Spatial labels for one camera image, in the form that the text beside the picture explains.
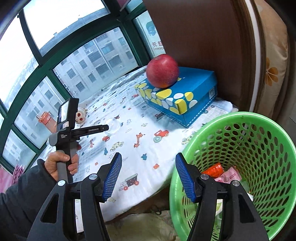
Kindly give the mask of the dark sleeve left forearm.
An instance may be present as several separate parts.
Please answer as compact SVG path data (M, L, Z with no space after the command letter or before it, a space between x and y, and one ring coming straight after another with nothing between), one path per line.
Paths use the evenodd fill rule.
M56 185L45 162L22 174L17 184L1 193L1 240L26 240L35 218Z

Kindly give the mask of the person's left hand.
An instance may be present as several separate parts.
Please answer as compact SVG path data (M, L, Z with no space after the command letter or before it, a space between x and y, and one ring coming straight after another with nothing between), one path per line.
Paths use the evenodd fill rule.
M70 157L67 154L64 154L59 151L55 151L53 153L50 153L49 156L47 157L46 161L44 162L44 166L46 171L51 175L51 177L55 180L58 181L59 174L61 171L59 171L58 167L62 164L65 163L65 165L68 164L67 170L71 175L74 175L78 172L78 167L79 167L79 156L77 152L81 150L81 145L76 146L76 152L73 157Z

